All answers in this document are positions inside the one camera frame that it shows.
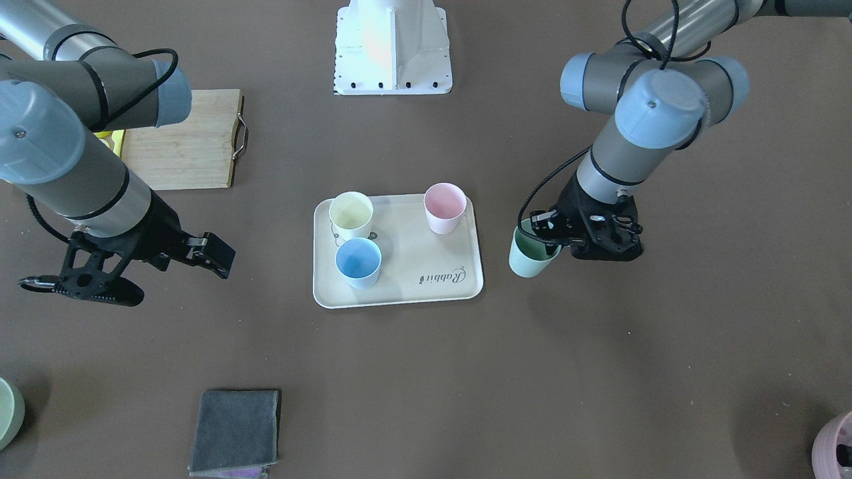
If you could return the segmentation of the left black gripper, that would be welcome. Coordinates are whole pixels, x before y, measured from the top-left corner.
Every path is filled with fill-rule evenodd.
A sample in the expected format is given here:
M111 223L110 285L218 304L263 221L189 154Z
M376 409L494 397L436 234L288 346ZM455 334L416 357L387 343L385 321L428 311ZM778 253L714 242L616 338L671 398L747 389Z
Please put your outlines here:
M632 261L643 254L636 201L620 195L614 204L593 199L572 177L550 210L529 214L531 236L544 244L546 259L563 249L596 261Z

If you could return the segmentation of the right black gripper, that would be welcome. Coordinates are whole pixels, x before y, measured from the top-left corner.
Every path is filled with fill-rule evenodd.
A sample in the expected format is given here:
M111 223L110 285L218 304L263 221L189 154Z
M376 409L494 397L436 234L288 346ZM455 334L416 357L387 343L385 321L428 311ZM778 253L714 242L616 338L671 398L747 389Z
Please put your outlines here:
M35 200L27 203L37 223L67 244L58 275L30 276L19 287L31 292L55 293L81 301L137 306L145 297L139 286L122 274L131 261L149 263L165 271L171 260L214 272L228 279L236 251L211 232L194 237L183 231L173 209L157 194L141 222L119 236L98 238L79 226L64 236L45 221Z

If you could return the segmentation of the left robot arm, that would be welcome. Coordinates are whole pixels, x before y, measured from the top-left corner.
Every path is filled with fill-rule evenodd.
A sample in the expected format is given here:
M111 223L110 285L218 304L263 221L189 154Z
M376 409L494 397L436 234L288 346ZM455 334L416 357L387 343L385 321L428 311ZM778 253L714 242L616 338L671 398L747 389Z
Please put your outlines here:
M560 77L568 105L606 113L591 146L549 210L528 212L521 234L547 254L631 261L643 252L636 189L671 152L719 124L749 93L745 68L707 57L716 36L759 16L849 17L849 1L674 1L672 11L631 31L609 51L575 55Z

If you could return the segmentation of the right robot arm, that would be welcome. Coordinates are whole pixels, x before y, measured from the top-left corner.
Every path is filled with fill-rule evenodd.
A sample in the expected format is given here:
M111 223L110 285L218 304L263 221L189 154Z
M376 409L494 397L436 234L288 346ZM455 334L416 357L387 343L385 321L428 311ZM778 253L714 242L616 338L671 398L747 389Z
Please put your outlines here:
M100 132L179 124L192 91L174 49L129 53L51 1L3 1L2 37L29 55L2 57L1 176L25 193L36 221L67 246L58 275L20 288L134 307L143 290L132 261L171 261L230 275L235 251L216 234L192 236L179 216Z

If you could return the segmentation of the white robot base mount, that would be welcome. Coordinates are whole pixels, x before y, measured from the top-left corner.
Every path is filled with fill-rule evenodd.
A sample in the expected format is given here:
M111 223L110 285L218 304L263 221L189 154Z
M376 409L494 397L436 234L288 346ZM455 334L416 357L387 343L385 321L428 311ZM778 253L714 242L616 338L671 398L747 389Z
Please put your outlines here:
M333 92L453 90L447 12L432 1L351 1L337 10Z

